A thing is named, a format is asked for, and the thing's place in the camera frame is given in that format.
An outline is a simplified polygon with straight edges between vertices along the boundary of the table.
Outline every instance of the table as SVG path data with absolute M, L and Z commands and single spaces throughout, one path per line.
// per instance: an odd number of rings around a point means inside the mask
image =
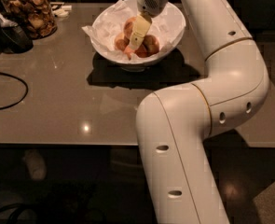
M 146 95 L 206 76 L 188 25 L 181 43 L 161 63 L 143 72 L 127 72 L 96 53 L 81 29 L 111 4 L 71 5 L 69 17 L 57 18 L 53 35 L 35 40 L 25 53 L 0 55 L 0 71 L 29 85 L 20 104 L 0 111 L 0 145 L 136 146 L 135 115 Z M 271 87 L 265 110 L 237 129 L 249 145 L 265 143 L 255 125 L 268 124 L 267 110 L 273 116 Z M 0 105 L 16 101 L 23 92 L 19 82 L 0 77 Z M 270 133 L 275 137 L 275 130 Z

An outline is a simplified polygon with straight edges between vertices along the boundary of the glass jar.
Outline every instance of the glass jar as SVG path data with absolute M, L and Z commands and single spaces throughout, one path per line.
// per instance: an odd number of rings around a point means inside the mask
M 49 0 L 1 0 L 6 12 L 32 39 L 53 34 L 57 24 Z

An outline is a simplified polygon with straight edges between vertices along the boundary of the cord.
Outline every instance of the cord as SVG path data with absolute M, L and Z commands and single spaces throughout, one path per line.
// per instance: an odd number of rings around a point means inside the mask
M 14 203 L 14 204 L 9 204 L 9 205 L 5 205 L 5 206 L 1 207 L 0 213 L 5 212 L 10 209 L 16 209 L 16 210 L 14 212 L 12 212 L 11 215 L 9 216 L 9 218 L 7 220 L 7 224 L 16 224 L 18 222 L 19 215 L 23 211 L 25 211 L 27 209 L 31 209 L 31 210 L 35 211 L 35 206 L 30 205 L 30 204 Z
M 15 76 L 13 76 L 11 74 L 8 74 L 8 73 L 0 72 L 0 76 L 11 77 L 11 78 L 17 79 L 19 82 L 21 82 L 25 86 L 25 92 L 24 92 L 23 96 L 19 99 L 19 101 L 15 102 L 13 104 L 10 104 L 10 105 L 1 106 L 0 110 L 2 110 L 2 109 L 6 109 L 6 108 L 11 108 L 12 106 L 17 105 L 18 103 L 20 103 L 26 97 L 26 95 L 28 93 L 28 85 L 23 79 L 21 79 L 19 77 L 15 77 Z

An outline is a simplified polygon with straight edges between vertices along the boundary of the bread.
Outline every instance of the bread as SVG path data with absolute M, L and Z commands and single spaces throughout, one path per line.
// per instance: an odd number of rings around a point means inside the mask
M 140 58 L 147 57 L 147 50 L 143 44 L 137 50 L 133 50 L 129 46 L 127 46 L 124 50 L 124 53 L 128 56 L 129 60 L 131 59 L 132 53 L 135 53 Z
M 159 42 L 154 35 L 146 35 L 143 44 L 147 50 L 147 56 L 152 56 L 159 52 Z
M 115 49 L 124 51 L 129 42 L 129 39 L 124 35 L 124 33 L 120 33 L 115 38 Z
M 143 44 L 137 50 L 132 50 L 128 46 L 135 21 L 136 17 L 131 17 L 126 20 L 123 32 L 118 34 L 115 38 L 115 49 L 123 51 L 129 59 L 132 53 L 135 53 L 140 58 L 157 54 L 159 52 L 159 42 L 154 35 L 146 35 Z
M 124 24 L 123 32 L 129 40 L 131 38 L 131 33 L 132 33 L 132 30 L 133 30 L 133 24 L 134 24 L 135 21 L 136 21 L 136 17 L 131 17 L 131 18 L 127 19 L 125 24 Z

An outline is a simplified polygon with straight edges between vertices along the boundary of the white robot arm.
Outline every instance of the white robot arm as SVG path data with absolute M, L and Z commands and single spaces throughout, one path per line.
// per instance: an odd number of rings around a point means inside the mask
M 167 1 L 138 0 L 138 8 L 157 16 Z M 181 1 L 208 77 L 145 97 L 136 117 L 139 149 L 158 223 L 227 224 L 203 140 L 258 111 L 268 93 L 268 71 L 227 0 Z

